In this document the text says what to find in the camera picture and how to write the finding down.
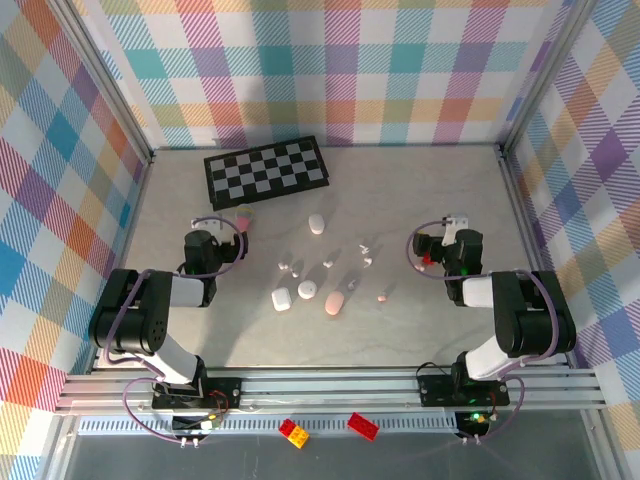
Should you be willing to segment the red yellow toy brick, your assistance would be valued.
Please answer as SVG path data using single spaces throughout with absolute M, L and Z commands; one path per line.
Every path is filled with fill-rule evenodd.
M 298 449 L 302 449 L 309 439 L 308 432 L 291 419 L 285 419 L 281 423 L 279 432 Z

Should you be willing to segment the aluminium frame post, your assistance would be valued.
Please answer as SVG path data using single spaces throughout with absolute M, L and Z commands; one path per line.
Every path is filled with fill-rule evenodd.
M 511 129 L 505 140 L 500 143 L 501 153 L 507 158 L 513 153 L 522 139 L 534 111 L 538 108 L 546 91 L 563 66 L 572 46 L 578 38 L 586 21 L 597 5 L 598 0 L 575 0 L 558 36 L 551 44 L 548 54 L 541 64 L 529 93 L 524 97 Z
M 80 56 L 99 91 L 103 94 L 106 103 L 112 110 L 116 120 L 121 124 L 134 149 L 146 164 L 150 164 L 154 156 L 153 149 L 135 119 L 124 95 L 117 86 L 88 28 L 77 12 L 73 1 L 46 0 L 46 3 L 61 24 L 63 31 L 69 36 L 72 46 Z

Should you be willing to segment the aluminium side rail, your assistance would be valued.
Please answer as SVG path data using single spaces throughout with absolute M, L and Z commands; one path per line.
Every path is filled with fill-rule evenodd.
M 491 248 L 491 257 L 499 269 L 545 269 L 541 254 L 535 244 L 533 228 L 527 216 L 524 197 L 518 190 L 514 171 L 500 145 L 494 145 L 496 165 L 503 193 L 500 202 L 506 203 L 504 218 L 498 220 L 495 236 L 497 247 Z

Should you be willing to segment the long red toy brick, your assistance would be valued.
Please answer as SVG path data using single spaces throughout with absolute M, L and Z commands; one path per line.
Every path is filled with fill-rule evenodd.
M 357 412 L 354 412 L 351 415 L 347 421 L 347 427 L 370 442 L 375 440 L 380 429 L 380 427 L 374 422 L 363 417 Z

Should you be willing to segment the long slotted aluminium rail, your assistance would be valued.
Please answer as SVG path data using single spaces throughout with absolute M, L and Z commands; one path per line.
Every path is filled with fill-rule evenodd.
M 239 410 L 247 413 L 416 412 L 419 387 L 411 367 L 211 368 L 215 378 L 239 378 Z M 123 412 L 122 391 L 145 373 L 99 367 L 67 378 L 57 414 Z M 507 381 L 510 401 L 524 410 L 596 410 L 606 406 L 593 371 L 565 364 L 516 369 Z

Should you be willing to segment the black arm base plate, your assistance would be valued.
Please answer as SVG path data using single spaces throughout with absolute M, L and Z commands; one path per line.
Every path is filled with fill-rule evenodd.
M 166 410 L 237 409 L 240 405 L 242 380 L 235 377 L 207 377 L 194 384 L 159 384 L 153 387 L 152 407 Z
M 470 381 L 455 385 L 449 375 L 423 375 L 417 381 L 423 407 L 498 407 L 510 404 L 506 384 L 497 381 Z

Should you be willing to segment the black white chessboard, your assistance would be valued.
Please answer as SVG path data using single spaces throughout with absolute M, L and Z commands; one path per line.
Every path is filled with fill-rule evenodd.
M 208 157 L 204 168 L 215 211 L 329 184 L 329 173 L 313 136 Z

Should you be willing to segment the aluminium frame leg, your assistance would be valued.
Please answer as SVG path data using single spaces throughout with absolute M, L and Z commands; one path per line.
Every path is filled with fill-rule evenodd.
M 581 417 L 601 480 L 620 480 L 613 450 L 599 410 L 582 410 Z
M 77 437 L 76 415 L 55 415 L 49 427 L 36 480 L 64 480 Z

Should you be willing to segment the small circuit board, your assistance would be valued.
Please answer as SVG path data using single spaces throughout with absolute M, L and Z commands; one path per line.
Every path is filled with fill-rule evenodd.
M 483 411 L 456 412 L 455 416 L 459 429 L 475 425 L 486 425 L 490 422 L 489 416 Z
M 201 417 L 174 416 L 171 428 L 177 431 L 212 431 L 220 427 L 224 420 L 223 414 L 207 414 Z

